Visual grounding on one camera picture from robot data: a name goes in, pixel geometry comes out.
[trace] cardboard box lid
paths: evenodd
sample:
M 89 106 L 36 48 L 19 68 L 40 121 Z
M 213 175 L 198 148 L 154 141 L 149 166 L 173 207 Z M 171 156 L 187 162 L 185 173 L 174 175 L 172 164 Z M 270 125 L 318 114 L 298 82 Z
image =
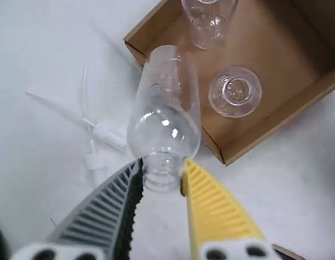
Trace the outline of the cardboard box lid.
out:
M 181 1 L 163 0 L 124 40 L 142 65 L 149 53 L 163 44 L 193 53 L 198 66 L 203 140 L 229 164 L 335 89 L 335 38 L 323 30 L 327 24 L 327 28 L 335 28 L 335 17 L 327 23 L 318 19 L 311 22 L 311 14 L 318 8 L 299 4 L 303 11 L 285 0 L 241 0 L 227 44 L 203 51 L 190 42 Z M 262 82 L 261 104 L 241 119 L 218 115 L 207 101 L 215 74 L 231 64 L 249 67 Z

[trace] white plastic nozzle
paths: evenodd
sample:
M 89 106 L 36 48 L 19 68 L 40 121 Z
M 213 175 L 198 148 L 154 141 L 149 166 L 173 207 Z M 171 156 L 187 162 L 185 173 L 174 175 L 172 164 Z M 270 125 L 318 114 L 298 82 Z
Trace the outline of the white plastic nozzle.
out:
M 100 121 L 94 126 L 93 135 L 114 148 L 123 151 L 126 137 L 117 131 L 109 121 Z

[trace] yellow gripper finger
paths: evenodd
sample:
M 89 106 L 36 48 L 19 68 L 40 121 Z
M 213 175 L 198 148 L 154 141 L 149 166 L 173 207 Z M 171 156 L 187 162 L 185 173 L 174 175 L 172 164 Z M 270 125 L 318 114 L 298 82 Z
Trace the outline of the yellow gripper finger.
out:
M 240 203 L 210 173 L 184 160 L 181 192 L 187 197 L 191 259 L 212 241 L 265 239 Z

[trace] cardboard box edge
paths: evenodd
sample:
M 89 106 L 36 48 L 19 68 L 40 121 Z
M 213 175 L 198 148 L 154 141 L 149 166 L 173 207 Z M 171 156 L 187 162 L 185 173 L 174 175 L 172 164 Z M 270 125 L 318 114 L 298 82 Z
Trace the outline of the cardboard box edge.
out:
M 265 134 L 263 134 L 259 138 L 255 139 L 253 142 L 251 142 L 246 147 L 244 147 L 242 149 L 237 149 L 237 151 L 232 153 L 232 154 L 230 154 L 230 153 L 227 154 L 226 151 L 224 151 L 224 148 L 223 149 L 221 148 L 221 152 L 223 154 L 225 164 L 230 165 L 231 163 L 233 163 L 235 160 L 237 160 L 238 158 L 240 158 L 241 156 L 243 156 L 244 154 L 246 154 L 247 152 L 252 150 L 255 146 L 260 144 L 262 141 L 267 139 L 270 135 L 272 135 L 273 133 L 278 131 L 282 126 L 291 122 L 294 118 L 296 118 L 298 115 L 300 115 L 301 112 L 303 112 L 304 110 L 306 110 L 307 108 L 312 106 L 314 103 L 316 103 L 317 101 L 324 98 L 327 94 L 329 94 L 333 90 L 335 90 L 335 79 L 334 79 L 335 78 L 335 70 L 333 70 L 331 73 L 328 73 L 327 75 L 322 77 L 315 84 L 318 84 L 320 81 L 323 81 L 323 80 L 328 81 L 329 77 L 331 78 L 330 81 L 333 81 L 333 83 L 331 85 L 329 85 L 329 87 L 325 88 L 322 92 L 319 92 L 317 95 L 314 95 L 313 97 L 311 97 L 307 102 L 302 103 L 301 106 L 294 111 L 294 113 L 288 115 L 284 120 L 277 123 L 274 127 L 269 129 Z

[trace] plastic spray nozzle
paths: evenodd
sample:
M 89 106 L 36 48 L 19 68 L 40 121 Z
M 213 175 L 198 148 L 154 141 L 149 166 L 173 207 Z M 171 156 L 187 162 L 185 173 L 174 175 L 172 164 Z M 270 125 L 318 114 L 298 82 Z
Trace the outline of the plastic spray nozzle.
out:
M 109 121 L 99 121 L 98 123 L 93 123 L 88 118 L 82 118 L 70 111 L 69 109 L 65 108 L 63 105 L 49 100 L 46 97 L 27 90 L 25 91 L 25 93 L 29 97 L 33 98 L 34 100 L 38 101 L 49 109 L 58 112 L 68 121 L 72 121 L 83 128 L 87 128 L 88 130 L 90 128 L 93 136 L 100 141 L 105 142 L 120 151 L 124 150 L 126 144 L 126 137 L 116 131 L 116 129 Z
M 82 92 L 82 117 L 89 118 L 88 112 L 88 91 L 87 91 L 87 66 L 85 66 L 83 70 L 82 76 L 82 83 L 81 83 L 81 92 Z M 89 134 L 89 142 L 91 145 L 91 153 L 85 156 L 85 164 L 87 167 L 87 171 L 91 173 L 91 178 L 94 187 L 97 187 L 98 184 L 101 182 L 99 181 L 99 177 L 103 171 L 106 170 L 106 164 L 102 156 L 97 153 L 95 147 L 95 141 L 93 139 L 93 131 L 94 127 L 92 128 L 90 125 L 87 126 L 87 131 Z

